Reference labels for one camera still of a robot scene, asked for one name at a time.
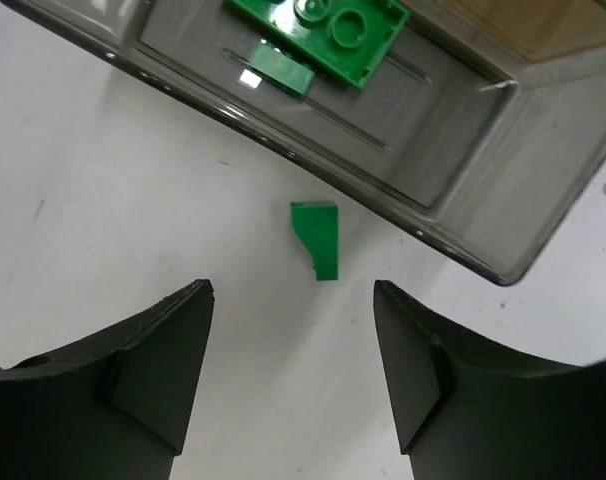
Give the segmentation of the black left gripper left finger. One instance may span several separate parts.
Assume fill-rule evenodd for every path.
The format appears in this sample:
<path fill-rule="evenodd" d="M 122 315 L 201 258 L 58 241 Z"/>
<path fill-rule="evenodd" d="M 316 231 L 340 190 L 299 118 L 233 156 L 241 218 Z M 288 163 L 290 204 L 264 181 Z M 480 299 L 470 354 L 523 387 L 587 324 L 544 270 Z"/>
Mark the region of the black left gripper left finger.
<path fill-rule="evenodd" d="M 166 479 L 184 448 L 214 310 L 196 280 L 0 368 L 0 479 Z"/>

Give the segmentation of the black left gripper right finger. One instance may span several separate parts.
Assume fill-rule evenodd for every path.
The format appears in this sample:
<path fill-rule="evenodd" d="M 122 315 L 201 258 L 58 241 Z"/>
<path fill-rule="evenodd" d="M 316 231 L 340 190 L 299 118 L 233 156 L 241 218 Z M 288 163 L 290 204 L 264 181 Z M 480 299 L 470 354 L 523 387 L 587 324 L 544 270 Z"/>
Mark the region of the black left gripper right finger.
<path fill-rule="evenodd" d="M 606 479 L 606 359 L 526 354 L 430 310 L 373 295 L 400 450 L 417 479 Z"/>

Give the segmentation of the green lego slope piece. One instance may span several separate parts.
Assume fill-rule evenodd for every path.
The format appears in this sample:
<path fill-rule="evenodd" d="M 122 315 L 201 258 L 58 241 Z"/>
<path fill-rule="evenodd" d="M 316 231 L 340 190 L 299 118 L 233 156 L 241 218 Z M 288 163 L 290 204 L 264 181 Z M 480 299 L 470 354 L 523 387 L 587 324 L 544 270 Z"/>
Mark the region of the green lego slope piece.
<path fill-rule="evenodd" d="M 291 223 L 309 253 L 317 281 L 339 276 L 339 211 L 334 202 L 291 202 Z"/>

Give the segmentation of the small green lego piece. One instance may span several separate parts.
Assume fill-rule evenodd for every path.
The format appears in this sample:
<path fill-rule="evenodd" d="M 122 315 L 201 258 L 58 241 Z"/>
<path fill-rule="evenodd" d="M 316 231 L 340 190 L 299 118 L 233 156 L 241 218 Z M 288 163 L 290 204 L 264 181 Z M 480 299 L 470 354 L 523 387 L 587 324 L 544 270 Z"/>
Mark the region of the small green lego piece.
<path fill-rule="evenodd" d="M 267 43 L 257 46 L 248 65 L 255 73 L 298 96 L 307 94 L 315 76 L 311 68 Z"/>

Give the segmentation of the green lego plate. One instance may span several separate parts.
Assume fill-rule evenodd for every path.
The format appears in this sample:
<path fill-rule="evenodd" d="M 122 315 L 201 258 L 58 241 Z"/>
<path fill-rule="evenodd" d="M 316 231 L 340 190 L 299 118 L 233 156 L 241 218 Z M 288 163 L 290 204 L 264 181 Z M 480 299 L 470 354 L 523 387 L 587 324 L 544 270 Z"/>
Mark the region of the green lego plate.
<path fill-rule="evenodd" d="M 231 5 L 278 45 L 358 89 L 370 81 L 411 16 L 399 1 L 236 0 Z"/>

